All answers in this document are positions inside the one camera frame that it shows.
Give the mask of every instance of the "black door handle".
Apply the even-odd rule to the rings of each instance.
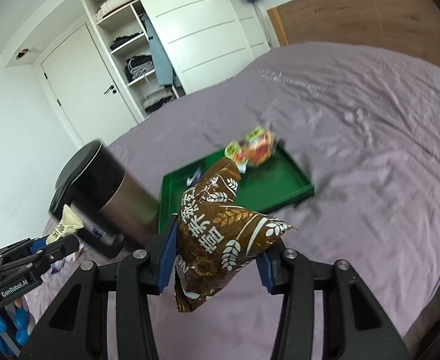
[[[110,87],[103,92],[104,95],[106,95],[106,93],[110,92],[112,89],[115,89],[115,85],[110,85]]]

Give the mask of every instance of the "blue gripper pad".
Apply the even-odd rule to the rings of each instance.
[[[273,270],[272,262],[270,261],[269,255],[264,251],[259,254],[256,258],[256,266],[258,268],[258,273],[262,279],[262,284],[266,287],[269,293],[273,290]]]
[[[158,261],[158,280],[156,289],[162,293],[170,281],[171,271],[177,256],[177,221],[173,223],[170,234],[166,239],[165,247]]]

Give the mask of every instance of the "white pillow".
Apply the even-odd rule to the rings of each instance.
[[[106,0],[100,7],[100,10],[96,14],[96,20],[100,21],[108,13],[113,12],[115,9],[132,2],[133,0]]]

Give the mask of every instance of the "wooden headboard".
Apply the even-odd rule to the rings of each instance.
[[[440,67],[440,11],[432,0],[293,0],[268,14],[281,45],[364,44]]]

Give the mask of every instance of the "door frame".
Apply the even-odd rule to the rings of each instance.
[[[43,88],[43,92],[46,95],[46,98],[48,102],[50,103],[51,107],[53,108],[53,111],[55,112],[56,116],[60,120],[60,123],[65,128],[66,132],[68,133],[69,137],[72,139],[73,143],[76,145],[78,149],[82,148],[86,142],[83,142],[83,140],[80,138],[78,133],[76,132],[75,128],[71,124],[70,120],[68,119],[67,114],[65,113],[63,107],[61,107],[58,103],[57,96],[55,95],[55,91],[53,90],[50,82],[46,79],[45,71],[43,70],[43,62],[52,54],[53,51],[55,51],[65,40],[67,40],[74,32],[79,30],[83,25],[86,25],[86,28],[88,32],[90,33],[90,36],[92,37],[93,44],[96,47],[96,50],[98,51],[98,54],[100,55],[101,60],[103,61],[103,64],[105,65],[106,70],[108,71],[108,74],[111,76],[112,81],[115,83],[115,86],[117,90],[119,91],[122,101],[125,103],[125,106],[132,114],[133,118],[135,119],[136,123],[139,124],[144,120],[144,116],[141,114],[139,109],[132,109],[129,107],[127,102],[125,101],[125,95],[121,91],[121,86],[117,85],[115,79],[113,78],[113,75],[111,74],[110,69],[108,68],[108,65],[105,63],[104,56],[101,54],[100,48],[98,47],[98,40],[95,36],[93,36],[93,28],[88,20],[88,17],[82,16],[77,21],[75,21],[72,25],[70,25],[66,30],[64,30],[60,35],[58,35],[43,51],[42,53],[36,58],[36,60],[33,63],[33,71],[36,77],[38,78],[41,87]]]

